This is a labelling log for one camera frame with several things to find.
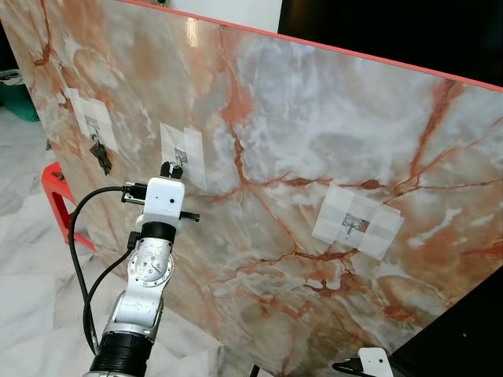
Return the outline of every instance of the marble floor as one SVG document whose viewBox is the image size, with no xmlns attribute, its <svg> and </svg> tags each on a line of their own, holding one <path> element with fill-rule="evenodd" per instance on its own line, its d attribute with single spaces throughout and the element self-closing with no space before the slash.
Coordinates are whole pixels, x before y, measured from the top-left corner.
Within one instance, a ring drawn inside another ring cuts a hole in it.
<svg viewBox="0 0 503 377">
<path fill-rule="evenodd" d="M 0 107 L 0 375 L 78 376 L 92 361 L 68 245 L 39 183 L 43 167 L 55 160 L 45 147 L 40 123 Z M 77 251 L 86 280 L 94 281 L 104 266 L 83 245 Z M 124 287 L 111 275 L 94 296 L 98 331 Z M 165 309 L 162 322 L 147 376 L 249 375 L 251 360 L 176 313 Z"/>
</svg>

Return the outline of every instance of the marble slab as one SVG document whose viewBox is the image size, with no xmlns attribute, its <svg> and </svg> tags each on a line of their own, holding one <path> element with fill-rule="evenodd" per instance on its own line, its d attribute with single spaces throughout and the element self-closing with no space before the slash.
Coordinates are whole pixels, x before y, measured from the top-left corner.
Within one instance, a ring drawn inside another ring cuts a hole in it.
<svg viewBox="0 0 503 377">
<path fill-rule="evenodd" d="M 156 176 L 161 122 L 201 133 L 206 189 L 184 204 L 201 222 L 165 303 L 275 375 L 392 352 L 502 264 L 501 88 L 127 2 L 0 11 L 77 199 Z M 108 109 L 107 177 L 67 88 Z M 330 183 L 400 210 L 382 262 L 312 237 Z M 111 193 L 85 210 L 106 263 L 140 213 Z"/>
</svg>

